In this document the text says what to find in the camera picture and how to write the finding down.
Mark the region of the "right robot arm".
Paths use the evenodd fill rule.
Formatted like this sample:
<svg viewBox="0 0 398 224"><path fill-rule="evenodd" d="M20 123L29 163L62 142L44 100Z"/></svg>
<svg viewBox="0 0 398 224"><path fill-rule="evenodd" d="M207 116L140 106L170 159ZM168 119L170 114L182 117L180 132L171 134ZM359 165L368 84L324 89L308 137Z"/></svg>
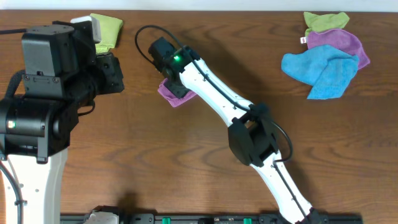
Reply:
<svg viewBox="0 0 398 224"><path fill-rule="evenodd" d="M322 222L285 167L291 157L284 159L277 143L277 133L283 129L270 118L266 105L255 105L239 96L187 45L176 49L161 37L148 52L155 68L167 78L167 88L174 96L181 99L189 92L196 93L220 116L228 128L232 153L261 176L285 222Z"/></svg>

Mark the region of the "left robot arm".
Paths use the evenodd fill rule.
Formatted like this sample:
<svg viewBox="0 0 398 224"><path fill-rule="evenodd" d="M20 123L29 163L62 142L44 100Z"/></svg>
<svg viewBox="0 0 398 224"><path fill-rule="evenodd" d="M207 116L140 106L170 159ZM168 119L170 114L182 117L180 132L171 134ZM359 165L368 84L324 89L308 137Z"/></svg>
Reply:
<svg viewBox="0 0 398 224"><path fill-rule="evenodd" d="M60 191L70 135L95 97L124 90L123 73L112 53L55 76L21 72L25 94L11 81L1 100L1 170L7 179L7 223L60 223Z"/></svg>

